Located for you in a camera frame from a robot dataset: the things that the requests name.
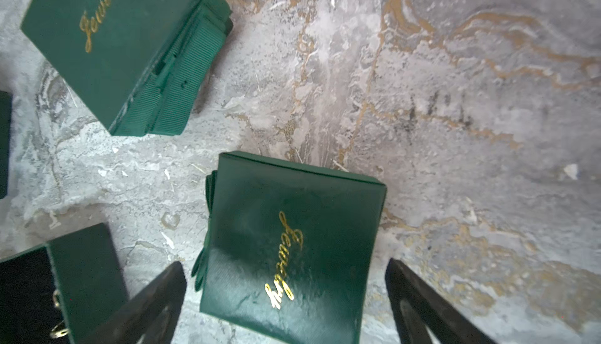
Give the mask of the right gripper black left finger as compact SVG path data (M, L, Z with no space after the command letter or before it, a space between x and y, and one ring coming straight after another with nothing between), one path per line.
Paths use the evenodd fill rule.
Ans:
M85 343L170 343L186 293L186 276L178 261L168 266Z

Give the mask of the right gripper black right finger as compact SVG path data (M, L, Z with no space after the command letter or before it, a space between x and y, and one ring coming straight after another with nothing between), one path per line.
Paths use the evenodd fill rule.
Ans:
M399 259L390 259L385 282L402 343L493 343Z

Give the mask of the green jewelry box lid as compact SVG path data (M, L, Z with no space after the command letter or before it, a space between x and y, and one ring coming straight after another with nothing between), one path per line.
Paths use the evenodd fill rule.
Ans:
M205 192L202 313L287 343L359 341L385 184L232 151Z

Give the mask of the left green jewelry box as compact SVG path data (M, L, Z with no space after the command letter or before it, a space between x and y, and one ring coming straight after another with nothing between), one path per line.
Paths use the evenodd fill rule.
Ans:
M8 192L9 181L9 144L12 119L13 97L5 91L0 92L0 198Z

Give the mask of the green jewelry box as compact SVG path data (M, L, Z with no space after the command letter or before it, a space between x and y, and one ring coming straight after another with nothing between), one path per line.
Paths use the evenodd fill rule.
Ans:
M8 192L9 181L9 144L12 119L13 97L5 91L0 92L0 198Z
M232 30L226 0L32 0L21 29L114 136L175 136Z

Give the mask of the right green jewelry box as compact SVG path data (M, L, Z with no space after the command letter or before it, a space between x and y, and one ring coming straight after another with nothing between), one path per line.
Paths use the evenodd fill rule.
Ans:
M175 136L232 30L226 0L32 0L21 29L114 136Z

